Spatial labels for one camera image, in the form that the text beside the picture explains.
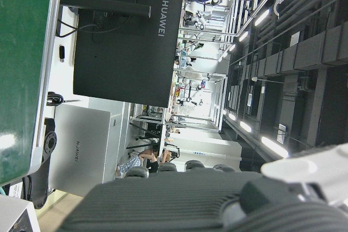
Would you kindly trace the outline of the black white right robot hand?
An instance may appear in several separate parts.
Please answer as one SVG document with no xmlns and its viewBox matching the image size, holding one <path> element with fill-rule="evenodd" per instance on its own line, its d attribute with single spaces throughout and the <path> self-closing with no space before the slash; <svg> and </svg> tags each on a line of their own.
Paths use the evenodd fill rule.
<svg viewBox="0 0 348 232">
<path fill-rule="evenodd" d="M 347 231 L 347 144 L 260 172 L 188 161 L 97 185 L 59 231 Z"/>
</svg>

